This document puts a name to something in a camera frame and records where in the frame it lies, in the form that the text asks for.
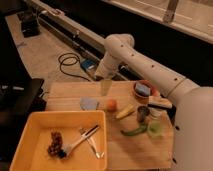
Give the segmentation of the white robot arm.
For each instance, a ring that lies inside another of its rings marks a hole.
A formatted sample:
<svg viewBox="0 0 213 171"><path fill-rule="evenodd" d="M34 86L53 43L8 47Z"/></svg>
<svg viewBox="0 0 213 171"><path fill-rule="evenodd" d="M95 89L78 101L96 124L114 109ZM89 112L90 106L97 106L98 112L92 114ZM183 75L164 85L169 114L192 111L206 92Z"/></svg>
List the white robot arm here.
<svg viewBox="0 0 213 171"><path fill-rule="evenodd" d="M124 62L176 107L171 171L213 171L213 87L201 87L137 52L130 34L107 36L104 48L97 76L112 77Z"/></svg>

